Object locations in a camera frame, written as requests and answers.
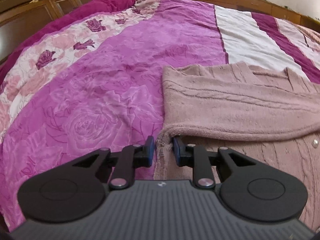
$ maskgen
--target magenta fabric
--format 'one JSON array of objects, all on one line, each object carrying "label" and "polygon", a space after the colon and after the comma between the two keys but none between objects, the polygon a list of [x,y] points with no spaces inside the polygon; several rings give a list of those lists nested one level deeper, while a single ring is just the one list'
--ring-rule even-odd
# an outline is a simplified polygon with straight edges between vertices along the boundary
[{"label": "magenta fabric", "polygon": [[[226,61],[213,5],[161,0],[151,19],[108,38],[58,74],[22,109],[4,138],[0,173],[7,183],[0,188],[0,203],[10,230],[22,222],[16,192],[26,179],[97,148],[120,151],[158,135],[163,66]],[[140,168],[136,178],[152,179],[153,172],[154,164]]]},{"label": "magenta fabric", "polygon": [[39,32],[35,33],[23,43],[21,43],[8,57],[7,61],[0,67],[0,84],[3,82],[6,74],[15,64],[21,52],[39,41],[44,35],[61,30],[75,21],[82,20],[91,14],[98,12],[118,12],[133,6],[135,0],[92,0],[80,8],[75,9],[62,18],[59,18],[47,24]]},{"label": "magenta fabric", "polygon": [[307,58],[297,46],[292,44],[289,39],[279,31],[276,19],[265,14],[253,12],[251,14],[252,18],[257,22],[260,30],[265,31],[269,37],[276,42],[281,50],[293,57],[295,63],[301,66],[302,71],[307,75],[309,80],[320,84],[320,70],[316,68],[313,62]]}]

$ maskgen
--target folded sweater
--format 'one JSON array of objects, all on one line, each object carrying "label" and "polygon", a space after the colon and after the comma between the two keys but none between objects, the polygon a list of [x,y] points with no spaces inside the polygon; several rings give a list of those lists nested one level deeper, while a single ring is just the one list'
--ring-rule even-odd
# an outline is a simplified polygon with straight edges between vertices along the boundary
[{"label": "folded sweater", "polygon": [[320,85],[288,68],[275,73],[240,62],[165,67],[163,92],[154,179],[192,178],[175,164],[176,135],[211,151],[227,146],[300,179],[308,190],[300,220],[320,226]]}]

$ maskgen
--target bedspread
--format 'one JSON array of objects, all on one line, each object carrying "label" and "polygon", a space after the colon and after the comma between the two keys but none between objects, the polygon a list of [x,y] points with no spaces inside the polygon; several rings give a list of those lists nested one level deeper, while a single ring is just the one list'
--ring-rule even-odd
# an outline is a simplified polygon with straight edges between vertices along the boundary
[{"label": "bedspread", "polygon": [[[26,179],[158,135],[165,65],[245,61],[320,83],[319,40],[284,20],[191,0],[109,1],[49,24],[1,69],[0,204],[10,230],[24,220],[16,194]],[[136,178],[153,173],[154,164]]]}]

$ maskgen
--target pearl button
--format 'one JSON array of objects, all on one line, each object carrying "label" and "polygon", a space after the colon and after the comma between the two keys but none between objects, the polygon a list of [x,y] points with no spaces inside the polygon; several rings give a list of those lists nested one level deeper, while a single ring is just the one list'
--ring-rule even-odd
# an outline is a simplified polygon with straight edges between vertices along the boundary
[{"label": "pearl button", "polygon": [[314,139],[312,141],[312,146],[313,146],[313,148],[317,148],[319,146],[319,141],[317,139]]}]

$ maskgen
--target purple bedspread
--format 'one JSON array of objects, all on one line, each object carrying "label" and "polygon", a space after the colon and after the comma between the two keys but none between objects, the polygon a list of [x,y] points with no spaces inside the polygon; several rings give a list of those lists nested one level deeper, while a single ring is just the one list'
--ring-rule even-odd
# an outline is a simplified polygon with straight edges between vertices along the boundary
[{"label": "purple bedspread", "polygon": [[[26,179],[100,147],[120,151],[157,136],[164,117],[163,66],[221,65],[246,57],[308,77],[251,14],[239,12],[243,34],[233,35],[233,10],[190,0],[133,5],[93,0],[24,42],[0,72],[0,204],[10,230],[24,220],[16,194]],[[242,46],[255,42],[267,43],[268,53],[258,45],[252,48],[259,52],[243,53]],[[288,42],[295,43],[294,37]],[[315,62],[306,68],[320,81]],[[153,179],[154,165],[138,169],[136,178]]]}]

